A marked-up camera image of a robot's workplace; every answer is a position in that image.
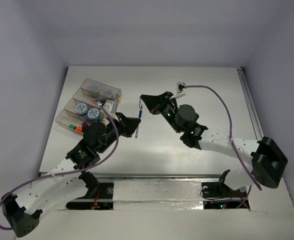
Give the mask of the orange cap black highlighter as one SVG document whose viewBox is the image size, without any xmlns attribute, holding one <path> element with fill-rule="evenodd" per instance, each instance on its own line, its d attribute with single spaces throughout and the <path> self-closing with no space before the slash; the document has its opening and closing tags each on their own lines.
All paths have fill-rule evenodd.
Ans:
<svg viewBox="0 0 294 240">
<path fill-rule="evenodd" d="M 78 132 L 83 132 L 83 126 L 77 126 L 75 128 Z"/>
</svg>

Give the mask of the clear jar blue pins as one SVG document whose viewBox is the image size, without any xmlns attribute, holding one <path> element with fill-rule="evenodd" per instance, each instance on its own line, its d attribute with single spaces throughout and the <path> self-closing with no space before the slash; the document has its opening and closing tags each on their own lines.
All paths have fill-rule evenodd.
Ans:
<svg viewBox="0 0 294 240">
<path fill-rule="evenodd" d="M 93 93 L 98 93 L 100 91 L 100 88 L 97 85 L 92 85 L 89 87 L 89 90 Z"/>
</svg>

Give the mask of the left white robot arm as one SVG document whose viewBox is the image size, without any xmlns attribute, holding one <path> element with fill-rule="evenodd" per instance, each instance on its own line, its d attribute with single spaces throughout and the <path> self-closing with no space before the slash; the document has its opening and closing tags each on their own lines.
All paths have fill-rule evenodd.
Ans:
<svg viewBox="0 0 294 240">
<path fill-rule="evenodd" d="M 100 183 L 90 170 L 110 158 L 112 151 L 104 159 L 100 154 L 111 145 L 117 147 L 120 137 L 132 137 L 140 123 L 139 118 L 117 112 L 108 124 L 93 122 L 83 127 L 82 139 L 51 171 L 6 193 L 0 211 L 16 237 L 30 234 L 57 207 L 78 197 L 95 196 Z"/>
</svg>

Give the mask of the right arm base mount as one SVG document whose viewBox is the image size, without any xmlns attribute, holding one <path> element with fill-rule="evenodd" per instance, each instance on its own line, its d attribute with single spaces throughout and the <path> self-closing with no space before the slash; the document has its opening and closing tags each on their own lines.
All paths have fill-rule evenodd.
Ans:
<svg viewBox="0 0 294 240">
<path fill-rule="evenodd" d="M 233 190 L 225 184 L 230 170 L 225 170 L 218 181 L 203 182 L 199 195 L 205 210 L 250 209 L 248 191 L 245 187 Z"/>
</svg>

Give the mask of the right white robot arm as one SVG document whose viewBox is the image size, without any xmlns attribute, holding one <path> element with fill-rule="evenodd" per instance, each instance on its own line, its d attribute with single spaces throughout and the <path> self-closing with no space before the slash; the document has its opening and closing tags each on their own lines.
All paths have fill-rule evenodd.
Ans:
<svg viewBox="0 0 294 240">
<path fill-rule="evenodd" d="M 217 183 L 222 196 L 250 185 L 278 188 L 288 159 L 272 138 L 247 140 L 213 131 L 197 122 L 199 115 L 191 105 L 178 105 L 177 97 L 178 94 L 167 91 L 161 95 L 142 94 L 140 99 L 151 114 L 162 115 L 175 132 L 182 134 L 180 140 L 187 147 L 239 160 L 241 168 L 226 170 Z"/>
</svg>

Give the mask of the blue white tape roll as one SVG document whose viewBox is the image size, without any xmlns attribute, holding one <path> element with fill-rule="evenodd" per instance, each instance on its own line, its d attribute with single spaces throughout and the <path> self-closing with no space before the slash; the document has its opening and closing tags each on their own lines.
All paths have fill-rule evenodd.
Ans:
<svg viewBox="0 0 294 240">
<path fill-rule="evenodd" d="M 85 116 L 87 114 L 88 110 L 89 110 L 88 106 L 83 102 L 81 102 L 75 106 L 75 112 L 77 115 L 80 115 L 80 116 Z"/>
<path fill-rule="evenodd" d="M 86 116 L 92 122 L 101 122 L 102 120 L 101 112 L 97 108 L 89 109 Z"/>
</svg>

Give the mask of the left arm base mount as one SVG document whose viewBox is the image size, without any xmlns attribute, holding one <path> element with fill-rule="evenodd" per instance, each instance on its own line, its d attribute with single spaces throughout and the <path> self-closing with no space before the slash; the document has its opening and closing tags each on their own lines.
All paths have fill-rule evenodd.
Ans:
<svg viewBox="0 0 294 240">
<path fill-rule="evenodd" d="M 91 172 L 83 172 L 79 179 L 85 183 L 86 193 L 66 204 L 68 210 L 112 210 L 113 182 L 99 182 Z"/>
</svg>

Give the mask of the purple cap black highlighter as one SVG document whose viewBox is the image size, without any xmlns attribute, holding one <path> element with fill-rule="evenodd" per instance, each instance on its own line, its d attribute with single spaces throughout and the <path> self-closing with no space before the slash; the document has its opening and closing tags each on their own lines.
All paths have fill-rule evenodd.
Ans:
<svg viewBox="0 0 294 240">
<path fill-rule="evenodd" d="M 88 127 L 88 126 L 89 126 L 86 122 L 83 122 L 81 125 L 82 125 L 83 127 Z"/>
</svg>

